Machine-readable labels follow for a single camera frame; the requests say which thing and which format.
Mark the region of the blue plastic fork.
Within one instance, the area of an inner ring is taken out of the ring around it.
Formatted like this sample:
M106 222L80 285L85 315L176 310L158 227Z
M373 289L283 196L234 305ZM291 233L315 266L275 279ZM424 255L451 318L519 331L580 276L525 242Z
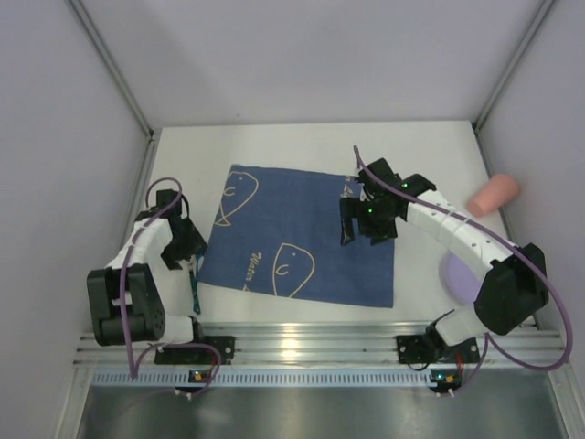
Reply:
M199 256L193 256L188 263L189 279L193 296L193 311L195 312L196 315L201 314L200 302L198 297L199 260L200 260Z

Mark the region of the blue whale print cloth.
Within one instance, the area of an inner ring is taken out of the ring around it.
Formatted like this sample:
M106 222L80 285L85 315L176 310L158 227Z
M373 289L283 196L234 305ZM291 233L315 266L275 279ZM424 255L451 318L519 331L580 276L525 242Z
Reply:
M359 195L349 176L234 165L199 281L257 294L340 305L394 305L394 243L363 236L344 246L339 201Z

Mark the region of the purple plastic plate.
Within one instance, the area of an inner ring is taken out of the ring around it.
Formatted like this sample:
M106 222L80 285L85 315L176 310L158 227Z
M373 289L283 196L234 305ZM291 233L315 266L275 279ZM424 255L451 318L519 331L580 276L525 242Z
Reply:
M472 304L477 298L482 282L455 254L447 253L440 265L441 284L459 304Z

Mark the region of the pink plastic cup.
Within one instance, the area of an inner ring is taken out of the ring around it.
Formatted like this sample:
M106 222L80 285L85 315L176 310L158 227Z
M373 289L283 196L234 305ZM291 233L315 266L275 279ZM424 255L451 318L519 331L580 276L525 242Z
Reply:
M476 218L481 218L502 208L517 198L520 192L520 185L513 177L497 174L467 201L466 208Z

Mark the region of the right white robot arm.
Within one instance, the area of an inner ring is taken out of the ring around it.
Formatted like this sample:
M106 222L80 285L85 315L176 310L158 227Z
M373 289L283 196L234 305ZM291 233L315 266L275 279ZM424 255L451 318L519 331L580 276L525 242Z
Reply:
M427 326L425 337L434 347L454 347L485 333L505 336L548 303L544 254L536 245L520 248L475 227L419 174L371 178L361 171L356 181L360 195L339 202L342 244L357 235L373 245L393 240L402 219L457 256L481 283L473 303Z

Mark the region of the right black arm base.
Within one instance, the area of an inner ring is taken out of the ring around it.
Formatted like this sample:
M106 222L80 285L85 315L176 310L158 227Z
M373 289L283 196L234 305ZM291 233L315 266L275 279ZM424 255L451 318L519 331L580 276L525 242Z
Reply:
M396 336L399 364L420 368L438 364L474 364L480 359L475 338L449 347L426 335Z

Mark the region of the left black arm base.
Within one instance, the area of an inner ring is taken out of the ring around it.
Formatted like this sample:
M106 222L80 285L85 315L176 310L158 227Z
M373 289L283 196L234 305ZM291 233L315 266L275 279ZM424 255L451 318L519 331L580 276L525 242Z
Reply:
M215 348L220 356L209 348L162 348L154 355L156 365L226 365L235 354L236 338L233 336L204 336L203 343Z

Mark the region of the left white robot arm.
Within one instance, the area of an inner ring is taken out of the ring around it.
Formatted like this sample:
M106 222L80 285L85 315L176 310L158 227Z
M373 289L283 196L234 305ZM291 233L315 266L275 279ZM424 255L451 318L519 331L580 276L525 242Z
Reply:
M207 243L189 218L186 197L156 192L130 239L109 264L87 276L94 337L101 346L132 342L183 344L198 338L189 270Z

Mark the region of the aluminium mounting rail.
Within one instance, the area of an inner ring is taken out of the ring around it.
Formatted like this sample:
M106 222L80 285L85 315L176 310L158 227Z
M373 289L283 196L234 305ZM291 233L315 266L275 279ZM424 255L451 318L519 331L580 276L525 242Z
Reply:
M399 363L397 336L418 335L419 322L357 324L207 323L206 336L235 338L234 366L300 367L394 366ZM534 365L559 359L564 342L557 330L524 326L504 337L492 336L506 353ZM82 334L73 365L127 366L125 347L101 347L91 333Z

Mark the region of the left aluminium frame post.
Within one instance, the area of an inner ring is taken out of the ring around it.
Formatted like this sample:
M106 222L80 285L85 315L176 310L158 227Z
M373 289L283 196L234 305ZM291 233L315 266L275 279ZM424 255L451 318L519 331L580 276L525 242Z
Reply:
M101 64L112 79L115 88L121 94L125 105L138 124L141 132L147 138L151 138L154 135L154 129L147 121L147 118L145 117L143 110L140 108L140 105L125 79L118 62L111 53L104 37L91 17L90 11L84 5L84 2L80 0L65 0L65 4L73 14L74 18L79 22L83 32L98 55Z

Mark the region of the aluminium frame post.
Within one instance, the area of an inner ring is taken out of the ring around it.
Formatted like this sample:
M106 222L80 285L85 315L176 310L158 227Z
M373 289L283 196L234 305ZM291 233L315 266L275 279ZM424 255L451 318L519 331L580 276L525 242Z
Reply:
M494 86L491 88L487 98L482 104L477 117L472 122L474 134L479 134L485 126L489 116L505 92L506 87L514 78L516 71L519 69L524 58L535 43L538 34L548 21L548 18L557 4L557 0L542 0L538 2L535 12L529 19L525 29L522 31L520 39L514 45L510 56L497 76Z
M91 17L90 11L84 5L84 2L80 0L65 0L65 4L73 14L74 18L79 22L83 32L98 55L101 64L112 79L115 88L121 94L125 105L138 124L141 132L147 138L151 138L154 135L154 129L147 121L147 118L145 117L143 110L140 108L140 105L125 79L118 62L111 53L104 37Z

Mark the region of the right aluminium frame post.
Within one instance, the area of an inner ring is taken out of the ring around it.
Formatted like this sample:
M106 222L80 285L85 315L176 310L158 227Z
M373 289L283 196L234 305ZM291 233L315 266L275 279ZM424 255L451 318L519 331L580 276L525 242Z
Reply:
M472 122L474 134L479 134L485 126L489 116L505 92L506 87L514 78L516 71L519 69L524 58L535 43L538 34L548 21L548 18L557 4L557 0L542 0L538 2L535 12L529 19L525 29L522 31L520 39L514 45L510 56L497 76L494 86L491 88L487 98L482 104L477 117Z

